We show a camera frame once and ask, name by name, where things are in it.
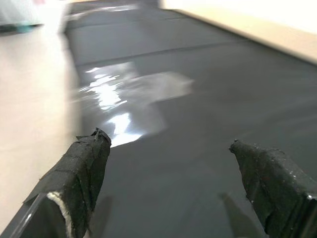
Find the crumpled clear tape patch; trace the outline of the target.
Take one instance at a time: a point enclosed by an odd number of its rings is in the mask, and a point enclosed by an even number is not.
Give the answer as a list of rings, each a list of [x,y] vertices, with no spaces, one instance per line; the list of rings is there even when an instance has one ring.
[[[158,134],[167,125],[157,103],[190,94],[192,84],[173,71],[141,76],[132,62],[84,69],[77,94],[82,131],[103,130],[112,147]]]

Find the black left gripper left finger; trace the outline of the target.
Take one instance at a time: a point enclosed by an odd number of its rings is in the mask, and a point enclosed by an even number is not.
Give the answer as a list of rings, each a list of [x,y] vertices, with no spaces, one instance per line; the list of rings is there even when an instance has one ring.
[[[0,238],[83,238],[95,210],[111,139],[78,136],[38,181]]]

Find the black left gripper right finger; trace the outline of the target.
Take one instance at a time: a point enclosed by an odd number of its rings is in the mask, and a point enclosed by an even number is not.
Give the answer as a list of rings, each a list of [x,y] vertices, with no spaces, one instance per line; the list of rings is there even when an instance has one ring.
[[[270,238],[317,238],[317,182],[283,151],[235,140],[247,199]]]

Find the white appliance cabinet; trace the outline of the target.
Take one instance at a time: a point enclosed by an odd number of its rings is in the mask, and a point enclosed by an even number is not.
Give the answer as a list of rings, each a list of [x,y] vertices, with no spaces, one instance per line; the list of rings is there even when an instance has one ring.
[[[0,26],[44,24],[48,0],[0,0]]]

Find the clear tape strip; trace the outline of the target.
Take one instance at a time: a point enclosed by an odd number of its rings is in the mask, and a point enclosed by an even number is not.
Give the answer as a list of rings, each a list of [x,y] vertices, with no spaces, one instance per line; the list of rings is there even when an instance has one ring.
[[[117,6],[90,6],[85,5],[79,10],[72,9],[71,12],[66,16],[67,20],[78,20],[82,17],[94,14],[95,12],[130,12],[139,9],[137,4],[126,4]]]

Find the teal head floor mop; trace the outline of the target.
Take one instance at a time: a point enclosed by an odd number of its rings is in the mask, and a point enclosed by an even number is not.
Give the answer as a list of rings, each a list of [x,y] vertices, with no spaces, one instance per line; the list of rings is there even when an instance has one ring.
[[[31,24],[31,25],[14,25],[14,24],[4,24],[0,25],[0,35],[13,35],[28,33],[33,29],[43,26],[43,24]]]

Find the black tablecloth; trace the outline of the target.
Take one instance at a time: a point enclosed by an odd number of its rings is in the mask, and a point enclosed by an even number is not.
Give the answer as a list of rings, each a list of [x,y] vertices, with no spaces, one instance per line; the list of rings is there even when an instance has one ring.
[[[317,65],[155,0],[78,2],[69,13],[126,4],[139,9],[66,18],[77,94],[84,69],[124,62],[141,76],[180,73],[192,91],[157,103],[164,130],[111,146],[90,237],[270,238],[229,147],[279,149],[317,182]]]

